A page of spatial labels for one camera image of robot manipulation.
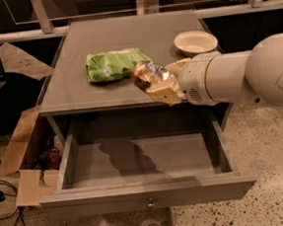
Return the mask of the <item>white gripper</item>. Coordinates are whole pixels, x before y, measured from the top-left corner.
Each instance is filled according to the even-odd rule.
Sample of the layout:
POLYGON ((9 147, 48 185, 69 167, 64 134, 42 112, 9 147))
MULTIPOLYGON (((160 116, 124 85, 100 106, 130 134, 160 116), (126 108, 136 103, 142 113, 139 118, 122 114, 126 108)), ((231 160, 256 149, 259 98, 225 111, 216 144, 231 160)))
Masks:
POLYGON ((178 82, 176 78, 167 79, 152 85, 146 93, 154 101, 168 105, 181 103, 184 96, 196 106, 217 105, 208 93, 205 75, 210 62, 220 54, 219 51, 201 53, 166 65, 166 69, 178 77, 178 82))

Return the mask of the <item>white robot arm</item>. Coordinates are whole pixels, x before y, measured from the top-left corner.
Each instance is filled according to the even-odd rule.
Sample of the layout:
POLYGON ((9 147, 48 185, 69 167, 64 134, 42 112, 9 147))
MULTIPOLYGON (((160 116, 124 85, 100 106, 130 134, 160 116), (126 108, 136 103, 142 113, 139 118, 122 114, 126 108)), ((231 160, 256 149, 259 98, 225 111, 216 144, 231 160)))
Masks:
POLYGON ((175 65, 174 71, 174 78, 146 90, 153 100, 283 107, 283 34, 264 39, 251 51, 198 54, 182 67, 175 65))

